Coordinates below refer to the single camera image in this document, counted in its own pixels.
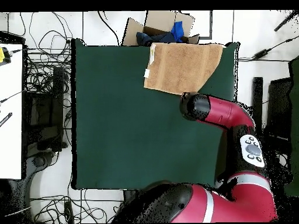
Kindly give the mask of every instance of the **floor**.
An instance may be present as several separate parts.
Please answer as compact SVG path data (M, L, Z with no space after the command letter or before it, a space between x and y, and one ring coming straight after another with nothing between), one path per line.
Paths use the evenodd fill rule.
M209 36L209 11L186 10L183 13L189 13L195 17L193 28L190 35L200 33L201 36ZM298 21L291 20L284 25L279 31L275 32L274 28L290 13L289 10L214 10L213 11L213 33L211 40L200 40L199 43L220 43L238 41L241 43L239 57L250 58L258 51L275 46L286 39L299 35ZM68 23L68 27L73 37L83 39L89 46L117 44L113 33L100 20L97 12L57 12ZM144 23L145 12L105 12L107 22L116 32L119 40L122 40L127 18ZM22 13L26 26L24 37L29 48L35 48L36 41L41 40L47 31L56 30L62 33L61 23L51 12L36 12L33 15L30 33L29 26L32 13ZM3 24L7 22L4 15L0 15L0 30L7 30ZM19 12L9 14L9 32L22 34L24 33L23 24ZM71 33L65 27L67 35ZM54 33L49 33L42 41L43 47L50 47ZM59 37L53 38L53 47L61 48L64 40ZM271 51L264 57L266 60L291 60L299 55L299 38ZM251 105L251 87L254 76L263 77L263 101L267 101L267 89L271 80L289 77L288 63L279 61L251 61L239 62L238 65L238 101L248 106ZM263 122L266 121L267 103L263 105ZM30 197L43 198L43 200L32 201L32 214L35 215L42 207L49 203L53 195L67 195L68 184L71 176L71 147L64 149L54 166L36 174L32 182ZM77 200L78 205L81 203L81 192L69 189L69 195L73 200ZM123 200L123 192L120 190L87 190L86 201L82 201L82 206L87 208L87 203L91 208L102 208L107 218L114 215L115 207L119 206ZM63 204L58 203L58 208L63 211ZM74 215L80 213L79 207L73 205ZM93 215L97 218L103 216L101 210L96 210ZM82 213L82 223L95 223L86 212ZM48 220L47 214L42 214L40 220ZM96 220L99 223L106 222L106 217Z

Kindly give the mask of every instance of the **cable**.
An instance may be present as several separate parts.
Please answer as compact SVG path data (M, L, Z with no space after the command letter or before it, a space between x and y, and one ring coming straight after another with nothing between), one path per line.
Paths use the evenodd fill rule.
M82 223L82 189L80 190L80 223Z
M116 40L117 40L117 45L119 46L119 38L116 35L116 33L113 31L113 29L104 21L104 19L101 17L100 12L98 11L98 15L100 16L100 19L102 20L103 23L111 30L111 32L115 35Z
M31 28L31 24L32 24L33 14L34 13L32 13L32 18L30 20L30 26L29 26L30 35L31 35L30 28ZM61 23L62 28L63 28L64 33L65 33L64 26L63 26L62 22L59 19L59 17L61 17L61 18L63 18L63 17L56 14L56 13L53 13L53 14L56 16L56 18ZM60 36L60 37L62 37L66 40L66 44L65 44L64 48L61 49L61 52L58 53L58 54L49 53L49 52L46 51L46 49L48 49L48 48L41 48L40 47L40 44L43 41L43 39L45 38L45 36L48 35L51 32L55 32L55 33L58 34L58 35L54 35L54 36ZM32 39L33 39L33 41L36 45L36 49L41 51L41 53L38 53L38 52L29 53L29 54L40 54L40 60L39 60L39 62L33 62L33 60L30 57L28 57L29 72L28 72L28 77L27 77L27 84L34 86L33 92L36 92L36 93L52 93L52 83L53 83L53 79L54 79L53 78L53 69L54 69L54 67L58 66L58 67L64 68L65 73L70 76L70 69L71 69L70 68L70 63L67 62L68 58L71 54L71 50L69 49L70 48L70 43L68 42L68 38L66 36L66 33L65 33L65 37L64 37L61 33L57 32L55 30L48 31L41 38L41 40L39 41L39 45L37 45L37 43L36 43L36 41L35 41L35 39L33 38L32 35L31 35L31 37L32 37ZM69 76L67 78L66 77L64 78L64 81L63 81L64 82L64 92L63 93L68 93L68 91L69 91L69 86L68 86L68 84L70 84Z
M268 62L290 62L290 60L279 60L279 59L245 59L245 58L239 58L239 62L251 62L251 61L268 61Z
M17 212L14 212L14 213L11 213L11 214L9 214L9 215L6 215L6 216L11 216L11 215L15 215L15 214L18 214L18 213L20 213L20 212L23 212L23 211L27 211L28 209L30 209L32 206L29 206L29 207L27 207L26 209L21 209L20 211L17 211Z
M69 102L69 106L66 106L65 104L63 104L64 108L68 109L68 108L72 107L72 103L69 99L63 99L63 101L64 100L67 100Z
M113 211L116 213L115 208L119 209L119 207L117 207L117 206L113 207Z
M69 142L69 144L72 146L71 141L68 138L68 133L67 133L67 125L68 123L71 121L72 115L71 115L71 109L68 111L68 113L65 116L65 120L64 120L64 130L65 130L65 134L67 135L67 140Z
M20 17L21 17L21 20L22 20L22 23L23 23L23 27L24 27L24 33L22 35L11 33L11 32L8 32L8 31L0 31L0 32L9 33L9 34L16 35L16 36L19 36L19 37L24 36L25 33L26 33L26 27L25 27L24 20L23 20L21 12L20 12Z
M56 162L54 162L53 164L49 165L49 167L50 167L50 166L54 166L54 165L57 163L59 154L60 154L60 152L57 154Z
M235 11L232 11L232 32L231 32L231 41L234 42L234 24L235 24Z
M285 40L284 42L281 42L281 43L279 43L278 45L273 46L272 48L269 48L269 49L263 49L262 51L259 51L259 52L257 52L255 55L253 55L252 58L253 58L254 60L258 60L258 59L264 57L265 55L267 55L268 52L271 51L272 49L274 49L274 48L280 46L281 44L291 42L292 40L295 40L295 39L297 39L298 37L299 37L299 35L296 36L296 37L294 37L294 38L288 38L288 39Z
M49 216L50 216L50 218L51 218L50 221L52 221L52 223L55 223L55 221L58 220L58 223L59 223L59 224L62 224L61 221L60 221L60 219L59 219L59 217L60 217L60 216L65 216L65 213L61 213L61 212L58 210L58 208L57 208L57 203L58 203L58 202L62 203L62 201L65 202L65 199L71 201L74 205L76 205L76 206L78 206L78 207L81 207L81 209L84 210L84 211L82 211L81 213L86 212L86 213L90 216L90 214L87 212L87 210L86 210L84 207L82 207L82 206L76 204L76 203L75 203L69 196L63 196L61 199L57 200L57 202L55 202L54 200L51 200L51 201L50 201L44 208L42 208L41 211L40 211L38 214L36 214L36 215L34 216L34 223L37 222L37 220L39 219L40 215L42 215L42 214L44 214L44 213L47 213L47 214L49 214ZM55 206L55 209L49 209L50 206ZM56 218L55 220L51 217L51 214L49 213L49 211L54 211L54 212L56 213L57 218Z
M52 197L65 197L64 195L55 195L55 196L49 196L49 197L41 197L41 198L31 198L30 201L40 201L40 200L45 200L45 201L56 201L58 199L53 199ZM86 199L87 201L90 202L123 202L123 200L99 200L99 199ZM74 202L80 202L78 199L73 199Z
M20 92L18 92L18 93L15 93L15 94L13 94L12 96L9 96L9 97L6 98L6 99L0 100L0 103L6 102L6 101L9 100L10 98L12 98L12 97L18 95L19 93L26 92L26 91L27 91L27 89L22 90L22 91L20 91Z
M104 216L106 216L106 220L107 220L107 214L106 214L106 212L105 212L103 209L101 209L101 208L95 208L94 211L91 211L91 208L90 208L90 206L89 206L89 204L88 204L88 202L87 202L87 200L86 200L86 192L87 192L87 189L85 189L85 192L84 192L84 200L85 200L85 202L86 202L86 204L87 204L87 206L88 206L88 209L89 209L90 214L92 215L92 213L93 213L94 211L96 211L96 210L100 210L100 211L102 211L103 216L102 216L101 218L96 218L95 216L93 216L93 217L94 217L95 219L97 219L97 220L101 220L101 219L104 218Z
M60 16L59 14L56 14L55 12L52 12L53 14L55 14L56 16L59 16L60 18L63 18L62 16Z

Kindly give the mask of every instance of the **power adapter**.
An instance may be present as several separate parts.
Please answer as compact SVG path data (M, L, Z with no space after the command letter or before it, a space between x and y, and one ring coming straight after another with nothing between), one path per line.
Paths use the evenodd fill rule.
M67 219L67 224L75 224L71 201L66 201L64 203L64 214Z
M259 51L258 53L256 53L254 56L253 56L253 59L254 60L258 60L264 56L266 56L268 54L269 51L271 51L272 49L264 49L262 51Z

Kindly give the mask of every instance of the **black power supply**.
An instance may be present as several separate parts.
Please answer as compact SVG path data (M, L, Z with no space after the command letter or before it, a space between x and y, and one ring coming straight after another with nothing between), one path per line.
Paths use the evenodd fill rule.
M64 214L67 220L67 224L75 224L71 201L66 201L64 203Z
M264 50L262 50L262 51L259 51L259 52L257 52L257 53L252 57L252 60L258 60L258 59L260 59L260 58L266 56L266 55L268 54L268 52L271 51L272 49L274 49L275 47L278 47L278 46L280 46L280 45L283 44L283 43L291 42L292 40L295 40L295 39L297 39L297 38L299 38L299 35L296 36L296 37L294 37L294 38L288 38L288 39L285 40L284 42L281 42L280 44L278 44L278 45L276 45L276 46L274 46L274 47L272 47L272 48L264 49Z

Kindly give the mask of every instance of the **green table surface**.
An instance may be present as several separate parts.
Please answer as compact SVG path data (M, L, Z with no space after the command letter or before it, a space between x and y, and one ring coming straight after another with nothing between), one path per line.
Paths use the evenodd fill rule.
M233 100L238 43L200 93ZM180 96L144 88L149 47L76 40L77 189L141 189L159 180L214 184L221 130L185 120Z

